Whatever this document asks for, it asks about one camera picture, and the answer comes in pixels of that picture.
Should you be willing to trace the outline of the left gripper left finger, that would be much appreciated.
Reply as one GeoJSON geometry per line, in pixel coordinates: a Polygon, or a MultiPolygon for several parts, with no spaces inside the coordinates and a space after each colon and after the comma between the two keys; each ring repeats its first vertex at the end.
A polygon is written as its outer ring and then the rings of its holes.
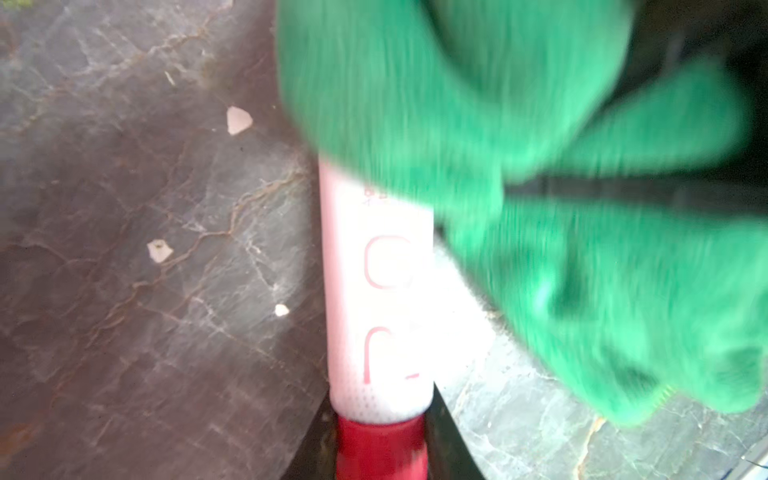
{"type": "Polygon", "coordinates": [[[337,425],[327,393],[281,480],[335,480],[337,425]]]}

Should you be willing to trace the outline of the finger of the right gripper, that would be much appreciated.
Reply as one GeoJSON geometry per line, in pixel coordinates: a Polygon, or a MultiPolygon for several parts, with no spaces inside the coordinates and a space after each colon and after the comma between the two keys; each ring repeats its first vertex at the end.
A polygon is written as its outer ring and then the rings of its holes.
{"type": "Polygon", "coordinates": [[[585,179],[544,176],[505,187],[508,197],[608,201],[684,212],[767,216],[767,189],[680,177],[585,179]]]}
{"type": "Polygon", "coordinates": [[[641,2],[593,175],[766,179],[766,2],[641,2]]]}

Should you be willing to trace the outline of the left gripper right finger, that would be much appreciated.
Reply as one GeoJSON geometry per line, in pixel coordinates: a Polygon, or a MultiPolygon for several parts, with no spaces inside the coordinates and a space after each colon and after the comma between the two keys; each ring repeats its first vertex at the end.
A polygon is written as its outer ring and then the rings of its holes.
{"type": "Polygon", "coordinates": [[[485,480],[437,386],[425,412],[425,440],[428,479],[485,480]]]}

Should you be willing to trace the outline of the green microfiber cloth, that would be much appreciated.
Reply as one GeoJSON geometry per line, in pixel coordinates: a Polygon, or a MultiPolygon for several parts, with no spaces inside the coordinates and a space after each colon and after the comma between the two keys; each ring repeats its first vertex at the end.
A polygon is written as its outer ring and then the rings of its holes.
{"type": "Polygon", "coordinates": [[[434,211],[512,331],[604,418],[767,385],[763,1],[280,1],[304,139],[434,211]]]}

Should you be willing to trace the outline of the white tube pink cap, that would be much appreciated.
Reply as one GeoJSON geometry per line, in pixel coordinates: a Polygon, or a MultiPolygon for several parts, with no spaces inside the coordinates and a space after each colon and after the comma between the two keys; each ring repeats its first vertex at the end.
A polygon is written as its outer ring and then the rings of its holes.
{"type": "Polygon", "coordinates": [[[425,479],[433,213],[327,161],[319,186],[335,476],[425,479]]]}

